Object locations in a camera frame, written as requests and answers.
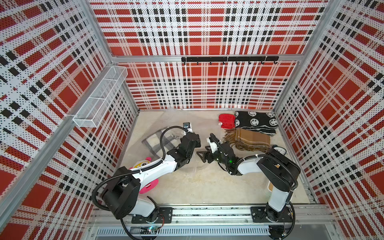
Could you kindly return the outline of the cream grey plaid scarf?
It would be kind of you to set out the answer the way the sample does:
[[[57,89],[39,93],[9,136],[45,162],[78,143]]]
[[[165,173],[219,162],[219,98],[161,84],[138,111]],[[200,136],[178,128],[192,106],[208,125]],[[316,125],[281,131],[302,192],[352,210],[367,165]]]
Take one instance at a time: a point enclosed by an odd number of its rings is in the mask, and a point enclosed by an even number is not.
[[[160,129],[142,141],[142,144],[149,149],[154,159],[159,159],[163,155],[160,141],[161,135],[166,129]],[[173,130],[169,130],[164,134],[162,142],[166,153],[179,145],[180,138]]]

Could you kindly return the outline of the brown plaid scarf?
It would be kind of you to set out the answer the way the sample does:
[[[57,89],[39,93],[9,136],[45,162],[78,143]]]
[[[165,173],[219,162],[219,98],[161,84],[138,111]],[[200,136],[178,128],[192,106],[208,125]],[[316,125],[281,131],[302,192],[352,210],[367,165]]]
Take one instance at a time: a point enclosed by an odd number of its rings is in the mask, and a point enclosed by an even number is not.
[[[240,151],[265,153],[271,147],[270,136],[241,128],[226,130],[224,141]]]

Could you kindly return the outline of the red knitted scarf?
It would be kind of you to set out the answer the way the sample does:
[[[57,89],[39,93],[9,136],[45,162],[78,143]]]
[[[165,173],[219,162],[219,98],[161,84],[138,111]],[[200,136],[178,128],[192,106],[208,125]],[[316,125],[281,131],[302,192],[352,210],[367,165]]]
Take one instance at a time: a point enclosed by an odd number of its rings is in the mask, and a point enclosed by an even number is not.
[[[219,123],[221,123],[222,129],[233,129],[235,128],[235,115],[232,114],[220,114],[219,115]]]

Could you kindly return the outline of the black smiley face scarf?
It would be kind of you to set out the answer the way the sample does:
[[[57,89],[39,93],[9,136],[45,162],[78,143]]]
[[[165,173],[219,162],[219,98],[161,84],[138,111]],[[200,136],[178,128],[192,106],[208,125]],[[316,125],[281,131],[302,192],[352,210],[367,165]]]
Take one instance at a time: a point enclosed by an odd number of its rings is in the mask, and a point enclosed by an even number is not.
[[[235,127],[274,136],[278,121],[273,113],[236,111]]]

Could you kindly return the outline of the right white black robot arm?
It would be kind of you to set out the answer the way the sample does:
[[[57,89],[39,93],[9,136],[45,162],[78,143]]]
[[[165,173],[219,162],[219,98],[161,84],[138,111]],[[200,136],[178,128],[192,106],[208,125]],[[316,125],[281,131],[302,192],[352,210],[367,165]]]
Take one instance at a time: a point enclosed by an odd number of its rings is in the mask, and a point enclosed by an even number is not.
[[[205,151],[197,152],[203,163],[217,162],[222,170],[232,176],[243,176],[250,173],[263,173],[273,185],[267,210],[281,213],[290,203],[293,192],[298,187],[300,168],[285,156],[286,150],[273,145],[266,153],[247,157],[237,157],[229,144],[211,143]]]

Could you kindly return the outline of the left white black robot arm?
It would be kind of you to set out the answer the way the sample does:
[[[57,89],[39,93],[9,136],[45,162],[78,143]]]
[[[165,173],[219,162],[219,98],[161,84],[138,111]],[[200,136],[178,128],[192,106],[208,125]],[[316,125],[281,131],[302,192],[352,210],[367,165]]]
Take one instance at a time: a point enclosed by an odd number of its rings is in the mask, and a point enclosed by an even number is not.
[[[181,143],[174,149],[165,151],[163,137],[172,129],[183,130]],[[195,134],[189,122],[183,126],[172,126],[164,130],[160,136],[163,156],[150,164],[133,169],[119,168],[115,174],[99,183],[92,191],[93,204],[111,212],[117,220],[128,215],[141,216],[148,223],[154,223],[161,217],[160,207],[150,197],[140,197],[140,191],[163,175],[170,174],[187,165],[195,148],[201,147],[199,135]]]

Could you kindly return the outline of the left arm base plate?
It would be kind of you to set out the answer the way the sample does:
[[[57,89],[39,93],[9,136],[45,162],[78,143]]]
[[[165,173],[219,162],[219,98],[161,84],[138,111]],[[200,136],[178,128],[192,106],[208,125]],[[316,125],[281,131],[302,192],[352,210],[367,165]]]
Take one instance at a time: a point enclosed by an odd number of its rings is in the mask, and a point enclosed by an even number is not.
[[[170,224],[173,217],[172,207],[159,207],[148,216],[134,215],[132,217],[132,224]]]

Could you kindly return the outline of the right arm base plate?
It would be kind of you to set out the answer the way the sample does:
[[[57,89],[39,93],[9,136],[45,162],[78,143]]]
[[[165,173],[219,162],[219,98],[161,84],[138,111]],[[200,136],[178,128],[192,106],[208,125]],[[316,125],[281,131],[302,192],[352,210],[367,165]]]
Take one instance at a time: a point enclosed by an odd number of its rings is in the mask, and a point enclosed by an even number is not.
[[[292,223],[293,213],[289,207],[284,207],[281,212],[265,207],[251,207],[251,217],[254,223]]]

